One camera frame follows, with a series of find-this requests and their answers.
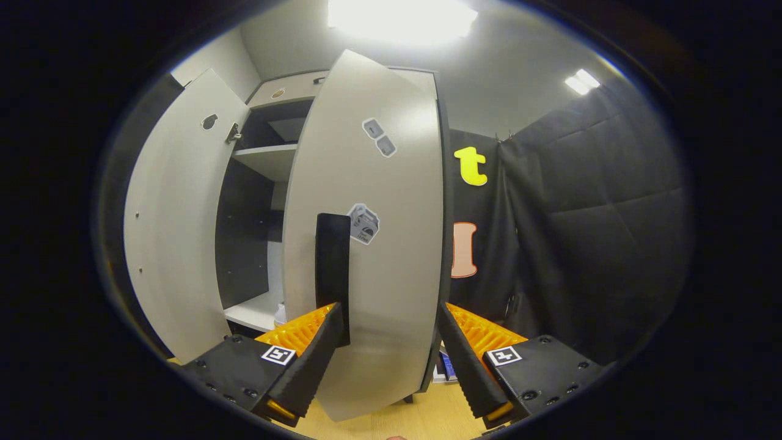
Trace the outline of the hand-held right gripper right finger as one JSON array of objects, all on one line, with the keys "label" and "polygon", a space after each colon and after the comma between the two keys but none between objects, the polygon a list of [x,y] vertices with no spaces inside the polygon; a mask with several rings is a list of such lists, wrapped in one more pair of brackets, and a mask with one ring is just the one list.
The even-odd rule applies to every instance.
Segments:
[{"label": "hand-held right gripper right finger", "polygon": [[553,336],[523,337],[454,304],[439,305],[437,326],[467,404],[489,430],[549,413],[605,374]]}]

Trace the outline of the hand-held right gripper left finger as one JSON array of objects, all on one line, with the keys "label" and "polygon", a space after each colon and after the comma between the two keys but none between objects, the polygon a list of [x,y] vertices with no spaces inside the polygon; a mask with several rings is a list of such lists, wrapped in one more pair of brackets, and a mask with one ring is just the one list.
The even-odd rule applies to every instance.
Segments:
[{"label": "hand-held right gripper left finger", "polygon": [[294,428],[307,414],[344,333],[338,303],[257,338],[235,334],[182,365],[203,390],[266,420]]}]

